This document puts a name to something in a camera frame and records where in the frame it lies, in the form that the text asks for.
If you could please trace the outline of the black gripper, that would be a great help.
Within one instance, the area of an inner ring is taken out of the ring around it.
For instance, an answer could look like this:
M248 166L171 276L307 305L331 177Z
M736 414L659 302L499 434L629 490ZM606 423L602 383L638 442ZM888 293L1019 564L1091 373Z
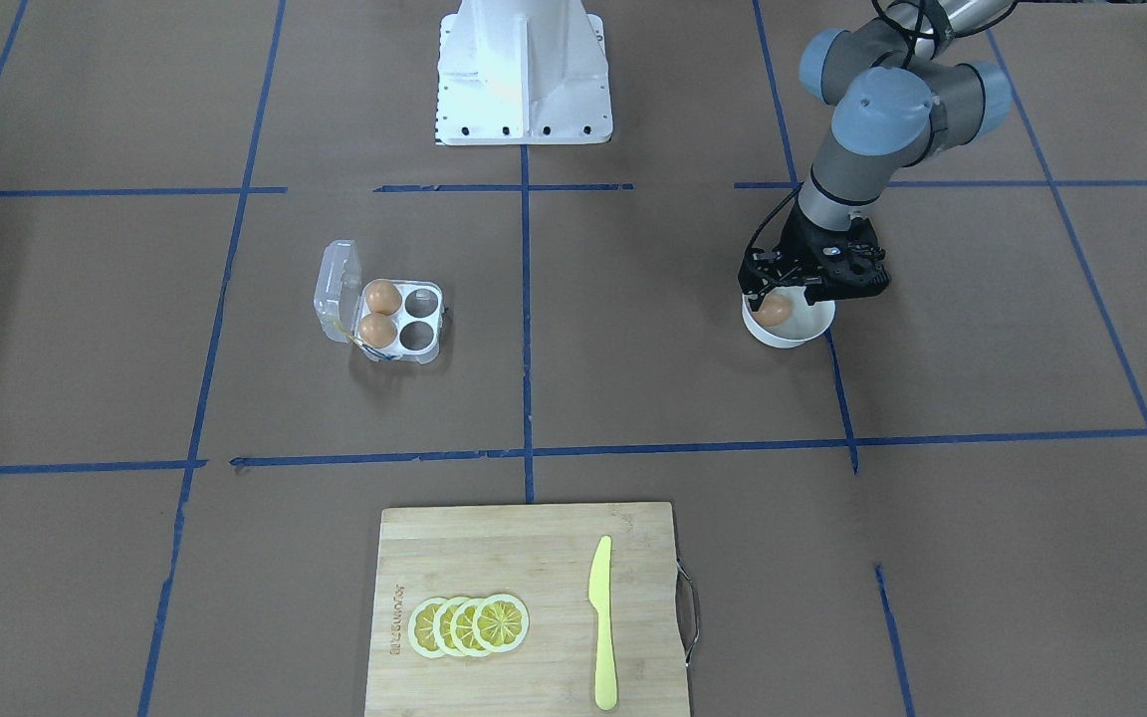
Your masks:
M875 298L891 285L884 262L885 251L869 219L856 218L846 229L833 231L793 210L774 249L747 246L741 265L743 304L750 315L781 315L779 287L785 287L785 298L794 307Z

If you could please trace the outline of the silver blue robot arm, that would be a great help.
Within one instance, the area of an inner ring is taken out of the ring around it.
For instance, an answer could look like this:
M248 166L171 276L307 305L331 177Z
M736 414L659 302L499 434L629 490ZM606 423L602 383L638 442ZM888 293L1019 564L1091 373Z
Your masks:
M811 38L799 81L832 109L807 177L782 205L778 244L746 248L739 289L750 310L777 289L801 287L809 304L874 298L888 289L885 251L871 209L902 167L918 166L1002 125L1014 106L996 64L941 64L957 41L982 36L1014 1L873 3L857 29Z

